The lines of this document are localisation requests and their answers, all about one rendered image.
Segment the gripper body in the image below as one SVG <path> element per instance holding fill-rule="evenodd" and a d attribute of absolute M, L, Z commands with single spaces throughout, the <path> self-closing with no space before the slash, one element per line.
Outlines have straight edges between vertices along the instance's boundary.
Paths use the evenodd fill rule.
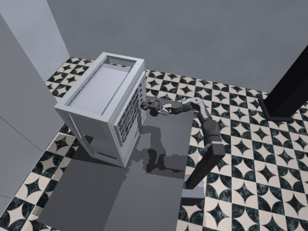
<path fill-rule="evenodd" d="M 150 108 L 150 115 L 151 116 L 157 116 L 158 114 L 166 115 L 167 113 L 165 111 L 160 112 L 160 102 L 158 100 L 155 100 L 151 105 L 149 105 Z"/>

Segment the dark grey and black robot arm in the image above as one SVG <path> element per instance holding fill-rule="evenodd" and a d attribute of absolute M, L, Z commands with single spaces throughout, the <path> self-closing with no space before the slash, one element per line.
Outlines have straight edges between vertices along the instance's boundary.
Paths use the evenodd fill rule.
<path fill-rule="evenodd" d="M 190 109 L 191 108 L 191 109 Z M 171 109 L 171 111 L 169 111 Z M 190 110 L 198 111 L 197 117 L 201 123 L 201 129 L 204 133 L 204 147 L 205 152 L 212 143 L 223 144 L 220 137 L 219 124 L 217 121 L 213 120 L 210 113 L 208 112 L 204 102 L 201 101 L 199 97 L 190 97 L 181 102 L 172 102 L 169 104 L 164 104 L 161 107 L 161 112 L 165 111 L 167 114 L 179 114 L 182 112 L 187 112 Z M 166 116 L 164 115 L 164 116 Z"/>

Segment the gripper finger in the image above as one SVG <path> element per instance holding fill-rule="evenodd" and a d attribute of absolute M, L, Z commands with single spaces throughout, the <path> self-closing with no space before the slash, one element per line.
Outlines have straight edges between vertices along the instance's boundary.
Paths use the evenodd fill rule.
<path fill-rule="evenodd" d="M 154 102 L 154 100 L 148 100 L 148 101 L 142 101 L 142 103 L 141 103 L 141 107 L 142 106 L 146 106 L 147 104 L 152 104 Z"/>
<path fill-rule="evenodd" d="M 142 106 L 141 109 L 146 111 L 147 109 L 150 109 L 150 108 L 149 108 L 149 105 L 147 105 L 147 106 Z"/>

